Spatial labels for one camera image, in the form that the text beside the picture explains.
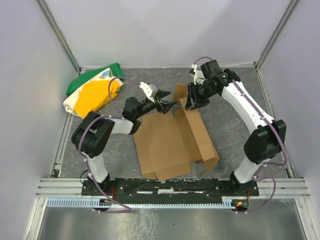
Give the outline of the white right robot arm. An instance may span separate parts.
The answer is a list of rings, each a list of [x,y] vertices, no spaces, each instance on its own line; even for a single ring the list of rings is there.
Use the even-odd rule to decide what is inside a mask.
[[[239,76],[232,70],[215,69],[203,73],[197,65],[191,66],[193,81],[188,84],[185,109],[197,109],[208,105],[209,98],[220,95],[236,110],[250,133],[244,144],[245,157],[230,175],[233,185],[240,187],[257,178],[262,167],[273,165],[278,153],[284,155],[283,165],[289,156],[284,146],[287,126],[283,120],[275,120],[251,97]]]

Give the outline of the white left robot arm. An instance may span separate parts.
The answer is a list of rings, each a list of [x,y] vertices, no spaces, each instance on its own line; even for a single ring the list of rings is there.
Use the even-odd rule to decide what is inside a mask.
[[[139,101],[129,97],[124,102],[122,116],[107,116],[91,111],[82,120],[71,137],[71,142],[83,156],[91,184],[97,183],[101,188],[110,185],[110,174],[106,169],[103,151],[112,134],[133,135],[141,126],[140,117],[157,110],[166,114],[177,104],[174,100],[163,100],[171,92],[158,90],[154,100],[145,98]]]

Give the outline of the brown cardboard box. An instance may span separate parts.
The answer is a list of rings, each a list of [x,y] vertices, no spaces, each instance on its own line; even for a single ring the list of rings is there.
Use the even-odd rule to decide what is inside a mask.
[[[220,157],[197,109],[186,110],[188,87],[178,83],[173,93],[178,108],[166,114],[149,113],[139,118],[133,135],[142,175],[168,180],[189,174],[191,162],[203,162],[211,171]]]

